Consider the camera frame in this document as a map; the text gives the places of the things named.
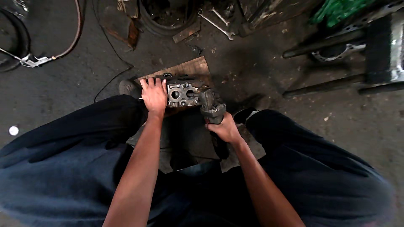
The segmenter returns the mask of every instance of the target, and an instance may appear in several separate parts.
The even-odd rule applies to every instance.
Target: white spot
[[[18,129],[17,126],[11,126],[10,129],[8,130],[8,132],[9,132],[10,135],[12,135],[12,136],[16,136],[19,131],[20,131],[20,130]]]

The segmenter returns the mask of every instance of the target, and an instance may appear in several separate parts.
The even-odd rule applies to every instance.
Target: shoe
[[[236,126],[241,126],[246,123],[246,120],[248,119],[251,114],[257,111],[254,107],[249,107],[247,109],[242,109],[239,112],[235,113],[233,115],[234,122],[236,123]]]
[[[134,78],[126,79],[119,83],[119,94],[139,99],[142,97],[142,87],[135,82]]]

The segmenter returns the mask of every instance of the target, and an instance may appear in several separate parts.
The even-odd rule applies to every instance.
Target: hose
[[[76,46],[79,38],[80,38],[80,34],[81,34],[81,30],[82,30],[82,15],[81,15],[81,10],[80,10],[80,4],[78,2],[78,0],[75,0],[76,2],[76,9],[77,9],[77,32],[76,32],[76,36],[74,37],[74,40],[72,42],[72,44],[70,45],[70,47],[64,51],[63,53],[52,57],[53,60],[59,59],[61,57],[66,56],[70,51],[73,50],[73,48]]]

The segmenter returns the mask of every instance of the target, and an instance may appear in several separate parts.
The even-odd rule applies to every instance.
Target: metal bar
[[[296,90],[290,90],[283,93],[284,98],[291,98],[296,96],[315,94],[321,92],[327,92],[332,90],[338,90],[342,88],[346,88],[354,83],[362,83],[365,81],[365,74],[358,74],[354,76],[345,77],[338,80],[332,80],[321,84],[316,84],[313,86],[308,86]]]
[[[375,87],[371,87],[371,88],[362,88],[362,89],[359,89],[358,92],[360,95],[370,95],[370,94],[377,94],[377,93],[397,91],[397,90],[404,90],[404,82],[396,82],[396,83],[391,83],[391,84],[375,86]]]
[[[339,36],[334,36],[328,39],[320,40],[318,42],[306,45],[306,46],[301,46],[292,50],[287,50],[283,53],[282,57],[283,58],[291,58],[299,55],[304,55],[304,54],[309,54],[311,52],[314,52],[316,50],[320,50],[324,47],[328,46],[334,46],[336,44],[341,44],[341,43],[348,43],[352,40],[357,40],[364,38],[366,35],[366,32],[363,30],[355,30],[352,32],[348,32]]]
[[[11,56],[11,57],[13,57],[13,58],[15,58],[15,59],[17,59],[17,60],[19,60],[19,61],[22,61],[21,58],[15,56],[15,55],[13,55],[13,54],[11,54],[10,52],[8,52],[8,51],[6,51],[6,50],[4,50],[4,49],[2,49],[2,48],[0,48],[0,51],[2,51],[2,52],[4,52],[4,53],[8,54],[9,56]]]

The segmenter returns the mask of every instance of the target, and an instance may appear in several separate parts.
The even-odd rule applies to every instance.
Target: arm
[[[231,114],[226,112],[221,124],[207,124],[206,126],[234,147],[261,225],[264,227],[304,227],[299,215],[262,169],[241,137]]]
[[[156,184],[160,135],[167,106],[166,80],[141,80],[142,98],[149,110],[146,126],[112,198],[103,227],[146,226]]]

